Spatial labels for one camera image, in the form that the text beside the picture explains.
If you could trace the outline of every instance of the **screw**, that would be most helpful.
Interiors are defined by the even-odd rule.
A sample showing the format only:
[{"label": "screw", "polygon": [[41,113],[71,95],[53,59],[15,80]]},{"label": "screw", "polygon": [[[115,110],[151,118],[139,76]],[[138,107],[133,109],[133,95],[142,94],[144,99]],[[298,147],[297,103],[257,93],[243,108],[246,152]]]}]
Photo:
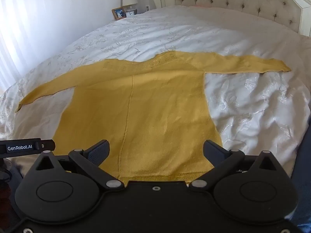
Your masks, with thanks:
[{"label": "screw", "polygon": [[31,229],[24,229],[23,233],[33,233]]},{"label": "screw", "polygon": [[119,181],[119,180],[109,180],[107,181],[106,183],[106,186],[107,187],[110,187],[110,188],[118,188],[122,185],[122,182]]},{"label": "screw", "polygon": [[207,186],[207,182],[205,180],[194,180],[191,182],[192,186],[203,188]]}]

